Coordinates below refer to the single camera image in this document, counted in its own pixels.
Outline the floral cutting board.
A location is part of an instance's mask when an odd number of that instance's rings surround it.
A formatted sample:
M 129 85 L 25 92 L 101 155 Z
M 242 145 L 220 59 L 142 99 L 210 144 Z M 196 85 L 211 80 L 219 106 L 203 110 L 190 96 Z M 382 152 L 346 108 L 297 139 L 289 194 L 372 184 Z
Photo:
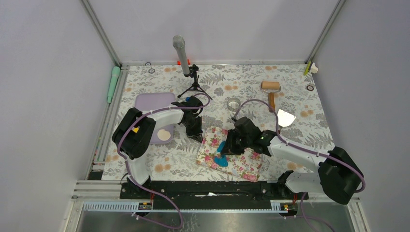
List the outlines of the floral cutting board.
M 222 141 L 226 140 L 227 133 L 227 129 L 220 127 L 208 128 L 199 149 L 196 164 L 243 180 L 257 182 L 262 166 L 262 156 L 249 148 L 246 148 L 241 155 L 227 155 L 227 167 L 220 167 L 213 161 L 217 148 Z

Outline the purple tray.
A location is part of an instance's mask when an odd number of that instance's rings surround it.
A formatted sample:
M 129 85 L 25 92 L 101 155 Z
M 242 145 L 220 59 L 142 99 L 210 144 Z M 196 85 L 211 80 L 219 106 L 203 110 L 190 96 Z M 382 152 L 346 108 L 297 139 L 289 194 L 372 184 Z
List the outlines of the purple tray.
M 134 107 L 140 111 L 149 111 L 164 108 L 176 100 L 174 93 L 142 93 L 137 95 Z M 165 129 L 171 133 L 171 138 L 168 141 L 161 141 L 157 137 L 157 132 Z M 167 144 L 172 141 L 174 135 L 174 125 L 168 125 L 159 129 L 155 129 L 150 140 L 150 144 Z

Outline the blue dough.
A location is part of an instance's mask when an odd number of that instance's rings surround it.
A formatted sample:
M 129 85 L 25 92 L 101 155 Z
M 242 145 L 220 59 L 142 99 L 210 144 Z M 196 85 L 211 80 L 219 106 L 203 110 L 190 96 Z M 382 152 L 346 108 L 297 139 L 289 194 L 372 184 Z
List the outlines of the blue dough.
M 217 154 L 213 158 L 213 161 L 220 167 L 228 166 L 227 155 L 222 153 L 224 146 L 225 141 L 222 141 L 219 147 L 217 148 Z

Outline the metal scraper wooden handle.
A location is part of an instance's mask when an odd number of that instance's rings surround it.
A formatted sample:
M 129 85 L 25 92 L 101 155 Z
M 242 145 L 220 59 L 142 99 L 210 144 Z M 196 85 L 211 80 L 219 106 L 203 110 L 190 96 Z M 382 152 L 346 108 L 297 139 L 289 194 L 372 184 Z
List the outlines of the metal scraper wooden handle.
M 282 109 L 278 110 L 277 116 L 278 116 L 278 126 L 281 128 L 290 126 L 296 120 L 296 116 Z

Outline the wooden rolling pin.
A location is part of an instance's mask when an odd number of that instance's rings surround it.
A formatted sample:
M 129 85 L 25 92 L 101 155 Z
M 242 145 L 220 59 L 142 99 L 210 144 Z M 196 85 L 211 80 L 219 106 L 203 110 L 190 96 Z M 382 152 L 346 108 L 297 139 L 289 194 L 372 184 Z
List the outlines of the wooden rolling pin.
M 267 92 L 268 96 L 268 104 L 269 104 L 269 112 L 275 111 L 275 93 L 281 91 L 281 86 L 279 82 L 272 82 L 272 81 L 262 81 L 260 88 L 262 91 Z

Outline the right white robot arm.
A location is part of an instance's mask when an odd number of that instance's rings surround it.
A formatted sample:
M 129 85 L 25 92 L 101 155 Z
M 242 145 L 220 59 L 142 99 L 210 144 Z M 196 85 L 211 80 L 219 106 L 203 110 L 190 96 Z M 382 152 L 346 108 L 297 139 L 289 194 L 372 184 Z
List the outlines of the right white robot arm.
M 243 117 L 235 121 L 234 129 L 228 130 L 221 155 L 240 155 L 247 148 L 301 164 L 309 170 L 307 173 L 287 171 L 281 176 L 277 192 L 284 199 L 295 193 L 312 192 L 347 204 L 355 193 L 366 187 L 363 173 L 343 148 L 315 149 L 281 136 L 278 130 L 262 131 L 249 118 Z

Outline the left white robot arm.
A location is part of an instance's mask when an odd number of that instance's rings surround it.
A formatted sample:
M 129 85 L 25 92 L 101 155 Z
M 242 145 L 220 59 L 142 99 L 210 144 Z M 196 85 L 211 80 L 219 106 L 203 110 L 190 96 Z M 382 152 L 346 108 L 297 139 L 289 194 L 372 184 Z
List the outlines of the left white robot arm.
M 124 158 L 132 193 L 139 199 L 149 195 L 150 174 L 146 167 L 146 151 L 154 131 L 174 124 L 183 125 L 186 135 L 195 141 L 202 142 L 203 108 L 210 104 L 208 99 L 203 104 L 195 95 L 182 102 L 150 111 L 141 111 L 135 107 L 129 109 L 112 135 L 112 142 L 117 153 Z

